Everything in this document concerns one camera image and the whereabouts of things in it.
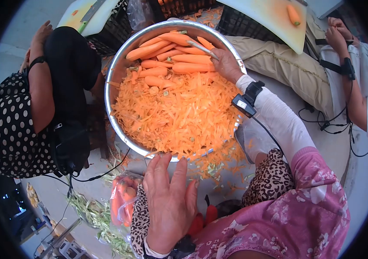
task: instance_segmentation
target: wrinkled hand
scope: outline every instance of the wrinkled hand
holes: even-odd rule
[[[239,64],[237,63],[233,53],[217,48],[214,48],[211,51],[219,58],[219,60],[211,58],[216,71],[222,77],[235,84],[244,74],[240,71]]]
[[[199,182],[193,180],[186,188],[187,160],[181,158],[170,183],[167,172],[170,161],[171,153],[156,155],[148,164],[143,181],[150,214],[147,243],[160,254],[172,251],[197,214]]]
[[[336,27],[338,31],[341,33],[341,35],[344,37],[344,39],[346,40],[352,39],[352,33],[347,29],[347,27],[345,26],[345,24],[342,22],[341,19],[328,17],[328,26]]]
[[[341,33],[335,27],[329,27],[325,33],[328,44],[339,54],[348,52],[347,43]]]
[[[24,57],[24,61],[21,64],[19,73],[23,72],[23,69],[28,68],[29,67],[29,60],[30,60],[30,48],[27,50],[26,55]]]
[[[53,32],[52,25],[49,24],[50,21],[45,22],[40,28],[37,30],[33,39],[31,40],[31,48],[34,46],[43,46],[47,37]]]

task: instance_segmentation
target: black and white polka dot dress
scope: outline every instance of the black and white polka dot dress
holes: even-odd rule
[[[21,74],[12,74],[0,84],[1,175],[28,178],[57,170],[47,129],[34,131],[30,101],[29,86]]]

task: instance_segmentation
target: metal bowl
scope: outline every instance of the metal bowl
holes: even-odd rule
[[[152,39],[158,35],[161,35],[166,32],[170,32],[172,30],[178,31],[187,31],[187,34],[193,39],[197,39],[197,36],[201,36],[204,39],[211,42],[215,47],[219,49],[228,49],[235,56],[236,60],[239,63],[240,69],[244,74],[247,74],[246,68],[243,65],[243,61],[241,60],[239,54],[234,49],[232,44],[218,31],[207,27],[206,25],[192,22],[192,21],[184,21],[184,20],[173,20],[173,21],[165,21],[154,24],[150,27],[143,29],[142,31],[137,32],[133,36],[131,36],[118,50],[116,53],[111,67],[108,70],[108,77],[106,79],[105,84],[105,106],[106,112],[108,113],[109,120],[111,121],[112,127],[114,128],[116,134],[120,137],[120,139],[127,144],[132,150],[135,152],[145,156],[151,153],[151,150],[144,147],[141,143],[135,142],[129,136],[127,136],[122,127],[118,123],[118,120],[111,116],[110,113],[112,111],[111,104],[116,102],[115,97],[118,95],[117,89],[109,84],[109,82],[121,83],[122,78],[126,76],[126,69],[134,66],[136,61],[128,61],[125,59],[127,53],[131,50],[138,48],[138,46],[145,41]],[[177,156],[174,155],[171,159],[171,162],[178,162]]]

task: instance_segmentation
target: pink floral shirt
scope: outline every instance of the pink floral shirt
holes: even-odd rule
[[[337,258],[348,231],[347,197],[314,147],[292,159],[296,189],[207,225],[188,259],[226,259],[240,250],[274,258]]]

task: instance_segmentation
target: knife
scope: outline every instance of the knife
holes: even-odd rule
[[[308,6],[308,3],[305,2],[304,0],[296,0],[296,1],[298,1],[301,4],[303,4],[304,6]]]
[[[188,44],[190,44],[191,46],[193,46],[194,48],[198,48],[198,49],[200,49],[200,50],[204,51],[204,52],[205,52],[207,55],[209,55],[210,57],[212,57],[212,58],[215,58],[215,59],[219,60],[219,59],[218,59],[218,56],[216,56],[212,51],[210,51],[210,50],[208,50],[208,49],[204,48],[204,47],[203,47],[203,46],[201,46],[200,44],[197,44],[197,43],[195,43],[194,41],[190,41],[190,40],[188,40],[188,41],[187,41],[187,43],[188,43]]]
[[[105,0],[97,0],[90,8],[89,11],[83,16],[83,18],[80,20],[82,23],[80,27],[78,28],[78,32],[82,33],[85,29],[87,23],[89,22],[90,18],[96,13],[96,11],[101,7],[101,5],[105,2]]]

